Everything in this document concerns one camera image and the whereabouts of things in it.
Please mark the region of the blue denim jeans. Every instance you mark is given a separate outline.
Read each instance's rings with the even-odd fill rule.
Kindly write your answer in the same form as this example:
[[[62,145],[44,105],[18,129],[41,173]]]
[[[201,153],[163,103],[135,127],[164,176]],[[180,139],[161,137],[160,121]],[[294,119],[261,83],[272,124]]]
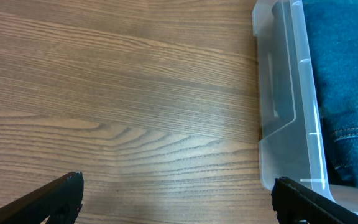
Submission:
[[[358,188],[358,1],[304,1],[330,181]]]

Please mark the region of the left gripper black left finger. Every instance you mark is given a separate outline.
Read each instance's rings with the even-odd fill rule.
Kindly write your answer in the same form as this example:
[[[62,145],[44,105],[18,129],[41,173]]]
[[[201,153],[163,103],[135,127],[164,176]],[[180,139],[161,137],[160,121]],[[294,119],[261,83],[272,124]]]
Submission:
[[[0,224],[74,223],[82,208],[84,179],[69,172],[0,208]]]

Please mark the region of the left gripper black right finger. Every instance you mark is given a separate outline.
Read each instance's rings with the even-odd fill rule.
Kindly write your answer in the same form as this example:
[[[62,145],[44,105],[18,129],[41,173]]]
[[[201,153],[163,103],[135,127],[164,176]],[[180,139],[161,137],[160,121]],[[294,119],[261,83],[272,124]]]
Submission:
[[[275,179],[272,207],[279,224],[358,224],[358,215],[288,177]]]

